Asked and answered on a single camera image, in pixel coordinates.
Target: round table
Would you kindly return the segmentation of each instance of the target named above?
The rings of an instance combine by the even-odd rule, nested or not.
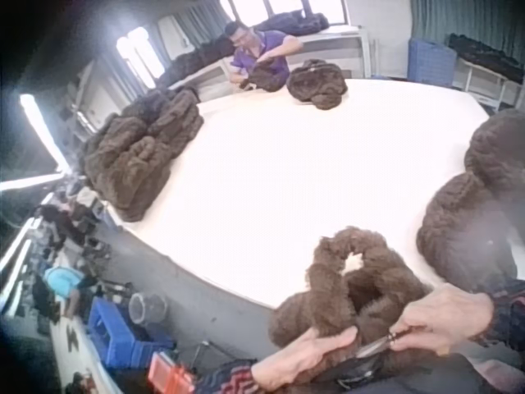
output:
[[[284,88],[199,104],[204,126],[141,222],[123,226],[203,280],[270,307],[306,289],[321,236],[380,232],[424,281],[425,207],[487,119],[470,95],[347,80],[330,111]]]

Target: curtain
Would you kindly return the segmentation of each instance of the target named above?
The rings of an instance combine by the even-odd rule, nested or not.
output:
[[[116,48],[107,49],[98,59],[100,66],[115,79],[130,101],[144,94],[142,86]]]
[[[146,26],[145,29],[148,31],[149,42],[153,46],[158,59],[164,67],[170,66],[170,55],[167,53],[166,46],[164,45],[164,40],[162,39],[161,31],[158,27],[158,21]]]
[[[525,63],[522,0],[412,0],[412,36],[445,43],[464,34]]]
[[[218,0],[187,6],[174,17],[196,48],[220,36],[230,21]]]

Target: fur pelt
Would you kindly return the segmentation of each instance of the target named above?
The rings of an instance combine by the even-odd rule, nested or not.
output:
[[[448,181],[427,206],[418,250],[447,282],[475,291],[516,277],[508,229],[489,190],[465,172]]]
[[[293,70],[286,86],[294,98],[325,110],[339,105],[348,89],[337,65],[316,59]]]
[[[182,53],[177,56],[164,74],[158,78],[157,83],[160,86],[169,87],[202,68],[233,55],[234,51],[235,48],[230,39],[221,35],[190,53]]]
[[[272,68],[273,60],[267,60],[255,65],[240,88],[244,89],[248,83],[256,85],[259,89],[267,92],[276,92],[286,84],[289,72],[288,70]]]
[[[301,35],[316,34],[329,27],[328,19],[323,14],[313,14],[303,17],[301,11],[282,12],[275,14],[260,24],[255,30],[279,30],[285,34],[299,37]]]
[[[525,114],[501,111],[479,126],[465,167],[491,191],[525,242]]]
[[[131,104],[122,117],[111,117],[85,145],[84,173],[122,219],[141,220],[166,184],[170,161],[203,124],[197,102],[188,88],[178,94],[156,89]]]
[[[359,254],[363,266],[346,272],[346,259]],[[273,312],[269,335],[274,344],[284,347],[310,327],[323,337],[353,325],[359,331],[351,346],[332,351],[315,368],[301,373],[293,392],[309,392],[308,385],[300,385],[352,357],[361,345],[387,335],[406,304],[428,293],[381,235],[356,227],[321,239],[307,280],[309,291],[289,297]],[[426,356],[420,350],[388,353],[379,375],[399,372]]]

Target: bucket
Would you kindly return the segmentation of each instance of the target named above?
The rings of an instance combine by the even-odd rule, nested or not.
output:
[[[167,303],[157,294],[134,293],[128,310],[135,324],[160,323],[166,318]]]

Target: purple shirt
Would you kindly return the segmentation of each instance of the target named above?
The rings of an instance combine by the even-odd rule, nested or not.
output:
[[[261,53],[259,56],[271,49],[281,46],[286,37],[286,34],[277,30],[269,30],[264,32],[255,30],[254,33],[261,39]],[[233,61],[231,62],[231,65],[241,70],[246,70],[246,72],[249,74],[252,72],[256,62],[257,58],[255,58],[250,51],[237,48],[235,50],[235,54],[233,55]],[[286,78],[290,73],[290,70],[288,69],[288,63],[286,62],[286,57],[284,56],[275,57],[271,68],[275,71],[283,71]]]

